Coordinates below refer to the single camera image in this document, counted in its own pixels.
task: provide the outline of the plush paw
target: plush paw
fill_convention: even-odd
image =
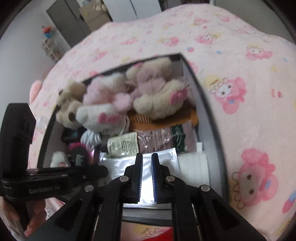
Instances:
[[[188,93],[187,88],[184,88],[181,91],[174,91],[170,95],[170,104],[174,105],[178,102],[184,101],[186,99],[187,93]]]
[[[108,116],[105,113],[101,113],[98,116],[97,122],[99,124],[118,124],[120,122],[120,116],[119,115]]]

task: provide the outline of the door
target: door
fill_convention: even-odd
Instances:
[[[71,47],[87,36],[65,0],[57,0],[46,12]]]

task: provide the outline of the cartoon print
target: cartoon print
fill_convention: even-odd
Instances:
[[[271,96],[274,98],[281,98],[283,97],[282,93],[276,89],[271,90]]]
[[[264,59],[264,58],[270,58],[272,56],[272,52],[270,51],[265,51],[262,48],[258,47],[247,47],[247,58],[254,61],[257,59]]]
[[[193,15],[194,11],[190,11],[184,15],[184,17],[189,18]]]
[[[288,198],[288,200],[285,202],[284,207],[283,207],[283,213],[286,213],[290,211],[292,208],[293,204],[295,203],[296,200],[296,191],[294,191]]]
[[[133,44],[133,43],[137,43],[138,42],[138,40],[137,40],[137,38],[136,37],[131,37],[130,39],[128,39],[128,40],[126,40],[126,41],[124,41],[124,42],[122,42],[121,44],[122,45],[124,45],[124,44]]]
[[[171,38],[161,38],[160,42],[162,44],[165,44],[167,46],[176,46],[179,42],[179,39],[177,37],[171,37]]]
[[[46,209],[46,220],[49,219],[54,213],[55,211],[52,208],[48,207]]]
[[[189,65],[190,65],[193,73],[196,74],[198,72],[198,66],[196,66],[195,63],[193,63],[193,62],[189,62]]]
[[[216,39],[218,38],[218,35],[216,34],[203,34],[195,38],[195,41],[201,44],[208,44],[211,45]]]
[[[241,158],[244,164],[239,172],[232,174],[237,182],[233,187],[237,208],[243,209],[273,198],[278,189],[278,180],[272,175],[275,166],[268,163],[268,155],[256,149],[247,149]]]
[[[108,53],[108,51],[100,51],[99,49],[97,49],[95,52],[94,52],[94,59],[93,59],[93,62],[103,58],[106,54]]]
[[[241,77],[235,80],[216,78],[212,80],[208,88],[215,99],[222,104],[226,114],[235,113],[239,108],[240,102],[244,102],[244,95],[247,93],[245,82]]]
[[[205,23],[208,23],[209,21],[207,21],[206,19],[203,19],[203,18],[196,18],[193,22],[193,25],[195,26],[200,26],[200,25],[203,25]]]
[[[219,13],[215,13],[215,15],[223,22],[229,22],[230,21],[230,18],[229,17],[226,17],[226,16],[223,16]]]
[[[166,23],[166,24],[162,25],[162,28],[167,29],[173,25],[174,25],[173,23]]]

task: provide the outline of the red cloth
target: red cloth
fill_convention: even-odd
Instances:
[[[160,234],[156,237],[145,239],[145,241],[173,241],[173,229],[165,231],[163,234]]]

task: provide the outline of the white cable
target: white cable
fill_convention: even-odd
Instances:
[[[102,135],[115,136],[122,135],[128,132],[130,126],[130,119],[127,115],[120,115],[120,124],[116,128],[105,130],[100,133],[94,133],[93,131],[86,130],[80,139],[80,142],[85,145],[88,151],[92,151],[96,146],[102,143]]]
[[[102,142],[101,134],[86,130],[80,139],[80,142],[85,145],[88,151],[92,151],[96,146]]]

